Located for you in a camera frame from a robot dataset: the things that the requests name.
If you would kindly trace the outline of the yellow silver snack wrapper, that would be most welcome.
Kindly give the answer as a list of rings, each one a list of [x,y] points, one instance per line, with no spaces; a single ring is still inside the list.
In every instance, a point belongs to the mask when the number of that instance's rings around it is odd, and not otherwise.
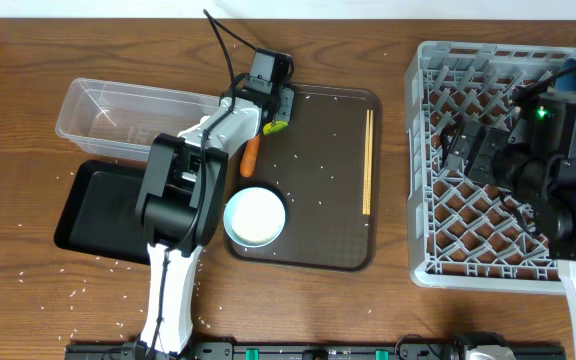
[[[289,123],[286,121],[273,120],[273,121],[270,121],[269,123],[266,123],[263,126],[262,132],[263,132],[264,136],[268,136],[271,134],[281,132],[288,125],[289,125]]]

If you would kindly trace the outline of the orange carrot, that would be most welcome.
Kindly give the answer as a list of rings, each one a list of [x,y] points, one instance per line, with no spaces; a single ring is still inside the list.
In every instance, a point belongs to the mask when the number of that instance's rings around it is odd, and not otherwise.
[[[251,138],[245,147],[241,162],[240,162],[240,175],[242,177],[251,177],[254,174],[260,142],[262,135],[259,134]]]

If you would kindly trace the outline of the wooden chopstick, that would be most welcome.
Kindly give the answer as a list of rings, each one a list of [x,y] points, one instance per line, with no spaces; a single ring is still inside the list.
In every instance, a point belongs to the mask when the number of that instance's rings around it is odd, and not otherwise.
[[[363,166],[363,191],[362,191],[362,214],[370,214],[370,170],[369,170],[369,128],[371,110],[366,110],[365,134],[364,134],[364,166]]]
[[[366,170],[367,170],[367,197],[366,213],[371,214],[372,199],[372,161],[373,161],[373,134],[374,134],[374,111],[369,110],[367,114],[367,149],[366,149]]]

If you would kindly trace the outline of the light blue rice bowl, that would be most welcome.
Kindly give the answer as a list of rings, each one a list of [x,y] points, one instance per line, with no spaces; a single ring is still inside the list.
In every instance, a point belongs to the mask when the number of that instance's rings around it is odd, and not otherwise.
[[[276,240],[286,224],[286,209],[280,197],[262,187],[236,192],[226,203],[223,224],[236,244],[264,247]]]

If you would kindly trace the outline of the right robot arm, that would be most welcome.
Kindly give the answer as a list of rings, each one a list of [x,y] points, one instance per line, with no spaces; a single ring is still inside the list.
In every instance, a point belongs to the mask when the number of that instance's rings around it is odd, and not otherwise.
[[[557,263],[576,355],[576,92],[543,92],[519,105],[510,131],[476,121],[444,128],[442,165],[462,166],[469,180],[531,207]]]

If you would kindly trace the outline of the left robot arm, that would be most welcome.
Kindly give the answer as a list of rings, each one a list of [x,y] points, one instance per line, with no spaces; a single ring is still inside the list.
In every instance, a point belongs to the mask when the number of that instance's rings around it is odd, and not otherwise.
[[[290,55],[258,49],[250,72],[232,79],[213,114],[179,136],[155,138],[135,210],[150,260],[147,319],[135,358],[177,359],[186,349],[195,272],[221,214],[229,160],[289,121],[293,73]]]

